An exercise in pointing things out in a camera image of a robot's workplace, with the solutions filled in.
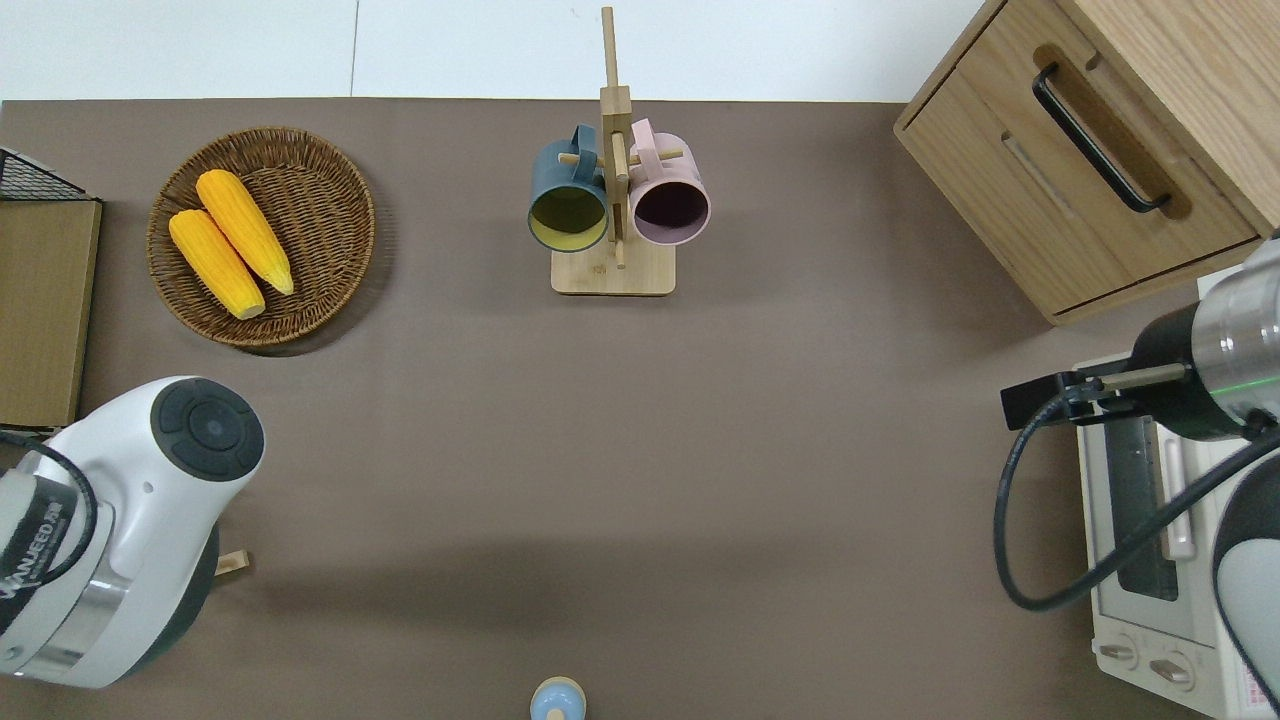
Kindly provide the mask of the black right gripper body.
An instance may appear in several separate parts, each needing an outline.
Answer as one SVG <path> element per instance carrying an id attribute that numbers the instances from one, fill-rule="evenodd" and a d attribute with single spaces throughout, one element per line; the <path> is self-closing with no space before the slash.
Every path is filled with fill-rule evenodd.
<path id="1" fill-rule="evenodd" d="M 1068 423 L 1088 427 L 1129 416 L 1129 401 L 1117 391 L 1103 389 L 1097 375 L 1056 372 L 1001 389 L 1001 407 L 1007 429 L 1024 429 L 1055 398 L 1065 398 L 1065 405 L 1047 416 L 1047 427 Z"/>

